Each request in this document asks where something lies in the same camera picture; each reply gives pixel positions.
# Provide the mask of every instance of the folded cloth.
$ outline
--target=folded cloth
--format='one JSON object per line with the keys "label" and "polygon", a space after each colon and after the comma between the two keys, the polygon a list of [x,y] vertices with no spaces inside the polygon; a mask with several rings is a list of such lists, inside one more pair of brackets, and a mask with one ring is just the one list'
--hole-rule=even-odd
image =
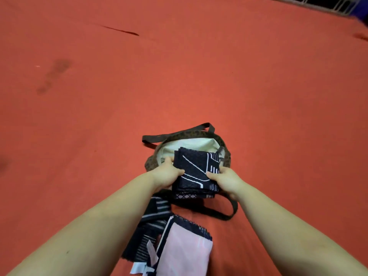
{"label": "folded cloth", "polygon": [[122,258],[131,262],[146,262],[150,257],[147,242],[153,244],[157,237],[163,234],[170,216],[171,204],[167,200],[153,196],[140,220],[133,236],[125,248]]}
{"label": "folded cloth", "polygon": [[205,228],[173,215],[156,250],[159,259],[152,265],[155,271],[147,275],[205,276],[211,250],[212,237]]}
{"label": "folded cloth", "polygon": [[174,167],[185,170],[172,186],[175,199],[213,198],[220,191],[217,182],[206,175],[207,171],[219,173],[218,153],[181,147],[174,152]]}

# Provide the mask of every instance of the orange-red floor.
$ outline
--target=orange-red floor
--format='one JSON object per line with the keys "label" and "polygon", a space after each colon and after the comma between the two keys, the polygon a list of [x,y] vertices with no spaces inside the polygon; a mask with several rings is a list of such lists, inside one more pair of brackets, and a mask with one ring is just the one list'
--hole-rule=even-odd
{"label": "orange-red floor", "polygon": [[[0,18],[0,275],[144,172],[143,134],[203,122],[245,181],[368,265],[356,20],[271,0],[0,0]],[[278,274],[242,211],[176,211],[212,234],[210,275]]]}

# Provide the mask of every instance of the forearm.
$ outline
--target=forearm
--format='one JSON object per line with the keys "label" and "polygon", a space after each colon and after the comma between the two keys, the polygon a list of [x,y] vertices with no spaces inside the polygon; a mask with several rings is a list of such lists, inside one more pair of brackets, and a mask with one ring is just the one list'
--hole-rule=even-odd
{"label": "forearm", "polygon": [[9,275],[109,275],[154,192],[142,174],[63,228]]}
{"label": "forearm", "polygon": [[366,268],[329,237],[244,183],[238,200],[284,275],[366,275]]}

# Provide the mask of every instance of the hand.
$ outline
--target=hand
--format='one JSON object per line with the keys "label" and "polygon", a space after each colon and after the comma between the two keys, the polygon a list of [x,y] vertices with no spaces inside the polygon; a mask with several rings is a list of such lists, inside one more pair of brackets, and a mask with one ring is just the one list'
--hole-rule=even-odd
{"label": "hand", "polygon": [[209,179],[216,181],[220,188],[235,200],[238,200],[240,190],[246,184],[235,171],[228,167],[220,167],[219,174],[207,171],[206,175]]}
{"label": "hand", "polygon": [[174,157],[166,157],[161,166],[150,171],[154,178],[155,192],[167,188],[174,183],[178,176],[184,174],[185,170],[173,166],[173,160]]}

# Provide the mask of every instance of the pink fabric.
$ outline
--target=pink fabric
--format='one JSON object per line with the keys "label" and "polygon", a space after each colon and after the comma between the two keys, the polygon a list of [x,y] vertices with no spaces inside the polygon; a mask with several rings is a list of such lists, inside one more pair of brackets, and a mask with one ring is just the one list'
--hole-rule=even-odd
{"label": "pink fabric", "polygon": [[205,276],[212,241],[173,223],[163,248],[157,276]]}

